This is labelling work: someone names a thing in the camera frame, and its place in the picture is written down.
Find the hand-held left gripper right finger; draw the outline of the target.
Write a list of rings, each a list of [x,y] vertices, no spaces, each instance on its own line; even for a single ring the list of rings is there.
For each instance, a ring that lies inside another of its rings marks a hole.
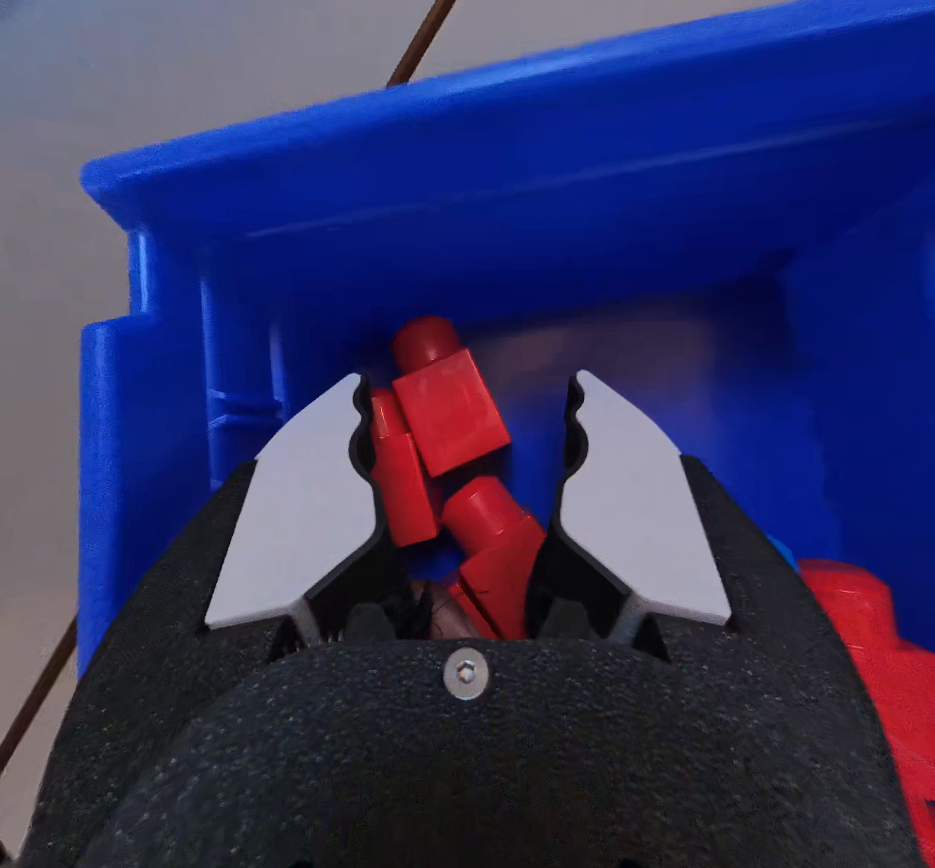
[[[732,609],[681,452],[590,371],[569,379],[565,472],[546,536],[546,612],[583,609],[632,644],[650,615],[724,627]]]

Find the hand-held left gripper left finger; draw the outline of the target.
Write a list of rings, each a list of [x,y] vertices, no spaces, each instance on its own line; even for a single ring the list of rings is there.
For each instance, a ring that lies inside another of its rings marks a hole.
[[[388,543],[370,473],[369,392],[352,372],[285,423],[256,455],[206,609],[210,630],[290,617],[307,644],[337,639],[383,583]]]

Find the red mega block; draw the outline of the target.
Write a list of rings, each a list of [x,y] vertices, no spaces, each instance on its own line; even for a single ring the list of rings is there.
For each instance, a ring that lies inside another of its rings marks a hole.
[[[804,559],[801,575],[867,687],[922,856],[934,865],[934,654],[898,634],[890,588],[868,570]]]
[[[482,638],[525,640],[527,586],[545,532],[497,477],[455,492],[441,523],[464,555],[449,594]]]
[[[376,461],[372,475],[380,488],[393,544],[421,545],[441,531],[441,500],[427,477],[402,407],[391,388],[371,393],[371,437]]]
[[[393,391],[430,477],[438,478],[511,444],[471,350],[449,319],[406,323],[392,342]]]

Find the blue plastic bin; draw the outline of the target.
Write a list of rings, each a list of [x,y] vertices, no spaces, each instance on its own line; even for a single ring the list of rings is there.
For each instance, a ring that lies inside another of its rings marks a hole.
[[[90,161],[128,315],[81,335],[77,656],[230,471],[450,318],[547,517],[571,371],[933,650],[934,0],[798,0]]]

